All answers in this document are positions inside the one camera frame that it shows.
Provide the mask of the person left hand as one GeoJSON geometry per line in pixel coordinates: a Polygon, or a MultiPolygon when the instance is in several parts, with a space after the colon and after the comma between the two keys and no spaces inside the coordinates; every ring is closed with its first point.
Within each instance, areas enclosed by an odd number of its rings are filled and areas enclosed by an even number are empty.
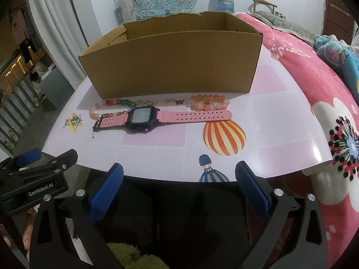
{"type": "Polygon", "coordinates": [[[35,222],[35,216],[32,214],[28,214],[26,226],[22,235],[22,242],[24,245],[24,249],[26,250],[27,260],[29,260],[29,250],[31,247],[31,238],[32,238],[34,222],[35,222]]]}

